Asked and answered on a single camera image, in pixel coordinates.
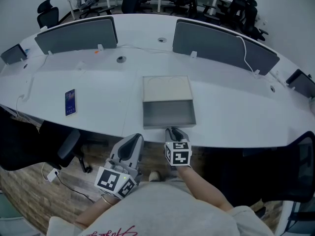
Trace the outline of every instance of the open box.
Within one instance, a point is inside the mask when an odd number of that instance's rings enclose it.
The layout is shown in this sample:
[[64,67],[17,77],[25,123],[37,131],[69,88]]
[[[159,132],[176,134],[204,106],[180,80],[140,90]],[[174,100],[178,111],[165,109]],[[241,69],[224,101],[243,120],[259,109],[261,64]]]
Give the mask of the open box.
[[143,77],[143,127],[196,125],[188,76]]

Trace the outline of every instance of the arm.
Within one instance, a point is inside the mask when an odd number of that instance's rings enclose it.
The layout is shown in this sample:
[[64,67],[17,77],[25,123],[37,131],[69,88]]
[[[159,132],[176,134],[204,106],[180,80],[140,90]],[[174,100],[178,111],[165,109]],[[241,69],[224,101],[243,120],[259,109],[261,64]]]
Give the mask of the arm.
[[[112,205],[117,204],[120,199],[116,199],[110,195],[103,195],[105,200],[111,203]],[[82,212],[74,224],[81,229],[86,229],[89,227],[98,217],[100,217],[104,212],[106,212],[112,205],[108,204],[100,198],[97,202],[95,202],[91,207],[87,208],[84,212]]]
[[196,199],[207,202],[223,211],[229,211],[233,208],[218,189],[198,175],[192,168],[180,166],[177,167],[177,170]]

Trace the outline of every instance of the black cable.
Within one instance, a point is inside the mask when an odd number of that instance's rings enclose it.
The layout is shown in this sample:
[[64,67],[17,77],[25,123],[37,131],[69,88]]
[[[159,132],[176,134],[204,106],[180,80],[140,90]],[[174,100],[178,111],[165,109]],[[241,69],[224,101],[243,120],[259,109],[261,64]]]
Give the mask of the black cable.
[[281,234],[280,236],[282,236],[282,235],[284,235],[285,233],[287,233],[287,231],[289,231],[289,230],[296,224],[297,221],[295,221],[295,223],[294,223],[292,226],[290,226],[287,230],[285,230],[285,231],[283,232],[283,234]]
[[84,197],[86,197],[88,200],[90,200],[93,204],[95,203],[95,202],[94,202],[92,199],[90,199],[87,195],[85,195],[85,194],[83,194],[83,193],[81,193],[81,192],[75,191],[75,190],[71,189],[68,185],[66,185],[66,184],[64,184],[63,182],[61,182],[61,180],[60,180],[60,178],[59,178],[57,172],[55,172],[55,174],[56,174],[56,176],[58,177],[60,183],[62,183],[62,184],[63,184],[65,187],[67,187],[69,190],[74,191],[74,192],[76,192],[76,193],[79,193],[79,194],[83,195]]

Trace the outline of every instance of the white t-shirt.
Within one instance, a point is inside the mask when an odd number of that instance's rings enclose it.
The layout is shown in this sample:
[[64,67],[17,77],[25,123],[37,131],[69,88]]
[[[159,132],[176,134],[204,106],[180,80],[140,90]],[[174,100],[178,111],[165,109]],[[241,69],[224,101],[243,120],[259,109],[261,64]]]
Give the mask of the white t-shirt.
[[47,236],[272,236],[247,206],[228,213],[188,192],[163,182],[138,187],[111,207],[86,230],[59,218],[49,223]]

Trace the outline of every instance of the person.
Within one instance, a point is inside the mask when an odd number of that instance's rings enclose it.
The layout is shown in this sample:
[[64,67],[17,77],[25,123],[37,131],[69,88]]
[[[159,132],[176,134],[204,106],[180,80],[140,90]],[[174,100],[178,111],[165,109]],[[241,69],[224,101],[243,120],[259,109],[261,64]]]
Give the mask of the person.
[[160,182],[152,172],[123,200],[104,194],[74,225],[52,217],[47,236],[208,235],[272,236],[247,206],[233,207],[191,167]]

